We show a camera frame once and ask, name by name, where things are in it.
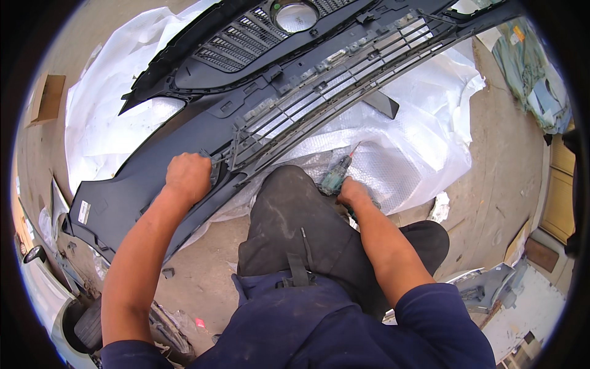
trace forearm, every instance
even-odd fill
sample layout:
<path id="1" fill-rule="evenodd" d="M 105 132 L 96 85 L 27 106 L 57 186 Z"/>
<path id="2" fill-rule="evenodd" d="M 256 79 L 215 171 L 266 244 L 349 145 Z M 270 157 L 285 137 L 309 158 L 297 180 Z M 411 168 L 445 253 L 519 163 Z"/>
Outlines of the forearm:
<path id="1" fill-rule="evenodd" d="M 153 342 L 150 305 L 166 249 L 190 206 L 165 186 L 121 242 L 104 281 L 104 345 L 122 339 Z"/>
<path id="2" fill-rule="evenodd" d="M 435 283 L 410 242 L 370 199 L 353 207 L 365 253 L 392 307 L 412 288 Z"/>

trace honeycomb mesh grille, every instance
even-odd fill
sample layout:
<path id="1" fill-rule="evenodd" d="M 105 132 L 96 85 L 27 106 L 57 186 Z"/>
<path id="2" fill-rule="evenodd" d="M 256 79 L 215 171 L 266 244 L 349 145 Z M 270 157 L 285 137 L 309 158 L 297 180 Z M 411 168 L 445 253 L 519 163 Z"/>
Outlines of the honeycomb mesh grille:
<path id="1" fill-rule="evenodd" d="M 320 17 L 354 0 L 311 0 Z M 202 44 L 193 58 L 226 72 L 236 72 L 291 34 L 278 29 L 260 7 L 248 11 Z"/>

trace person's left hand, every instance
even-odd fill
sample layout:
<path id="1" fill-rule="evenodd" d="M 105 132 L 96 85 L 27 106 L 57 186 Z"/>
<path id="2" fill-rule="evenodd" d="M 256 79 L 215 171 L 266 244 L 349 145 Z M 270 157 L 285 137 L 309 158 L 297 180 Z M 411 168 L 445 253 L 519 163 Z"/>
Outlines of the person's left hand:
<path id="1" fill-rule="evenodd" d="M 211 159 L 185 152 L 170 161 L 165 188 L 194 205 L 211 189 L 210 177 Z"/>

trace concrete floor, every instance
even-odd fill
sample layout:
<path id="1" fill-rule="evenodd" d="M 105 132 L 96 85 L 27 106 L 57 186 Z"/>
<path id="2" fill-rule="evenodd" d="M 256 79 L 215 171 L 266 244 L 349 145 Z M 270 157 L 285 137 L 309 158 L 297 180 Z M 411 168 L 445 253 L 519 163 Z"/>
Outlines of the concrete floor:
<path id="1" fill-rule="evenodd" d="M 98 43 L 135 15 L 159 6 L 179 13 L 193 0 L 147 0 L 119 2 L 88 0 L 70 19 L 40 66 L 40 71 L 66 75 L 65 90 L 77 82 L 90 53 Z M 449 254 L 435 274 L 444 277 L 458 270 L 492 267 L 503 260 L 512 238 L 532 217 L 541 183 L 542 132 L 531 115 L 516 107 L 492 54 L 474 40 L 478 70 L 486 88 L 471 98 L 471 170 L 447 188 L 451 199 L 448 219 L 442 222 L 451 239 Z M 65 97 L 56 122 L 20 129 L 17 133 L 18 175 L 21 201 L 38 227 L 41 209 L 49 204 L 51 176 L 55 176 L 66 200 L 68 189 L 64 152 Z M 430 201 L 420 207 L 390 216 L 403 226 L 425 219 Z M 206 328 L 184 331 L 197 354 L 211 345 L 211 336 L 221 333 L 237 307 L 237 293 L 228 263 L 237 262 L 237 247 L 247 236 L 248 217 L 214 223 L 193 245 L 179 251 L 166 265 L 176 275 L 161 276 L 156 301 L 168 311 L 183 310 L 191 318 L 203 319 Z M 66 249 L 69 241 L 78 247 Z M 58 247 L 65 250 L 80 274 L 98 295 L 102 281 L 94 269 L 90 249 L 79 239 L 60 233 Z"/>

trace cardboard piece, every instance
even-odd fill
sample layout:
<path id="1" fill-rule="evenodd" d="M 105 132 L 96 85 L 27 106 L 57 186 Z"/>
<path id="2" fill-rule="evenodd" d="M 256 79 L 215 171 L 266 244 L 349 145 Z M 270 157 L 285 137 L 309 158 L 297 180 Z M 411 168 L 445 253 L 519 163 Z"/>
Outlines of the cardboard piece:
<path id="1" fill-rule="evenodd" d="M 522 254 L 525 252 L 525 243 L 526 240 L 529 238 L 530 234 L 530 224 L 531 218 L 529 218 L 525 224 L 522 226 L 514 240 L 508 246 L 506 250 L 506 255 L 504 256 L 504 262 L 511 267 L 514 267 L 516 263 L 522 257 Z"/>
<path id="2" fill-rule="evenodd" d="M 559 254 L 547 246 L 543 246 L 534 239 L 528 239 L 525 243 L 525 255 L 529 260 L 543 269 L 552 273 L 555 264 L 559 259 Z"/>
<path id="3" fill-rule="evenodd" d="M 35 83 L 35 89 L 31 96 L 26 128 L 57 119 L 64 83 L 65 76 L 49 74 L 48 71 L 42 73 Z"/>

